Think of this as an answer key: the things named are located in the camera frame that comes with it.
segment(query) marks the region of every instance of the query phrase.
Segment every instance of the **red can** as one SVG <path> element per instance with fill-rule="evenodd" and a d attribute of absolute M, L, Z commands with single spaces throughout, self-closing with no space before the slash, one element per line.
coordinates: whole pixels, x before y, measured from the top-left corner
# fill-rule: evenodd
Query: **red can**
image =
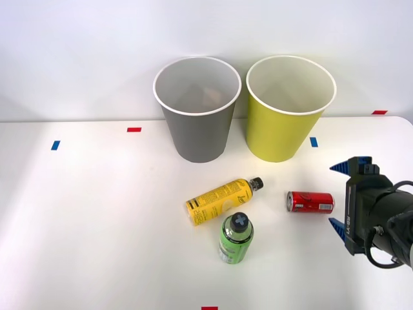
<path fill-rule="evenodd" d="M 325 192 L 288 192 L 289 212 L 313 212 L 330 214 L 334 209 L 334 198 Z"/>

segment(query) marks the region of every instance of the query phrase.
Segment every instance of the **paper cup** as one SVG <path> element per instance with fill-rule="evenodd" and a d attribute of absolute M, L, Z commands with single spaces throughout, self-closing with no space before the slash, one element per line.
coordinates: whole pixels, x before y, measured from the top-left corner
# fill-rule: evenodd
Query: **paper cup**
<path fill-rule="evenodd" d="M 154 95 L 179 155 L 204 163 L 222 154 L 240 92 L 237 71 L 212 57 L 180 59 L 157 74 Z"/>
<path fill-rule="evenodd" d="M 272 162 L 297 152 L 337 92 L 325 68 L 297 56 L 258 61 L 248 71 L 247 87 L 247 144 L 255 156 Z"/>

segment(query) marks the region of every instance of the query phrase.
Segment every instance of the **bottle cap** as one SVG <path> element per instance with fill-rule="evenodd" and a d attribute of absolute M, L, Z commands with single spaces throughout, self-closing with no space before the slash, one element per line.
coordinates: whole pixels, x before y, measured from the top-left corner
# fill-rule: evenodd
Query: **bottle cap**
<path fill-rule="evenodd" d="M 230 227 L 236 233 L 244 232 L 248 227 L 249 219 L 245 213 L 236 212 L 231 217 Z"/>
<path fill-rule="evenodd" d="M 257 184 L 257 189 L 262 189 L 264 187 L 264 182 L 261 178 L 254 178 L 252 181 L 255 181 Z"/>

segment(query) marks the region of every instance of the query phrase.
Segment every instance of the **yellow bottle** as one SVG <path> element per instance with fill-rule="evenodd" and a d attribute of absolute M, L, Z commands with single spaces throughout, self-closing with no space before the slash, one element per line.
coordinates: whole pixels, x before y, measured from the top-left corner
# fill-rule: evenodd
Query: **yellow bottle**
<path fill-rule="evenodd" d="M 252 193 L 264 186 L 261 178 L 250 181 L 238 179 L 186 202 L 191 222 L 197 226 L 221 213 L 246 203 Z"/>

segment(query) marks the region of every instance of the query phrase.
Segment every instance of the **green spray can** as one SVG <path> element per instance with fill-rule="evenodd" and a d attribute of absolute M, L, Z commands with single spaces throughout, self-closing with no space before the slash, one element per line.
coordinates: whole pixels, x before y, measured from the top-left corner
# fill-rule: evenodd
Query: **green spray can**
<path fill-rule="evenodd" d="M 248 216 L 236 212 L 225 219 L 219 240 L 219 255 L 228 264 L 238 264 L 243 260 L 254 237 L 254 227 Z"/>

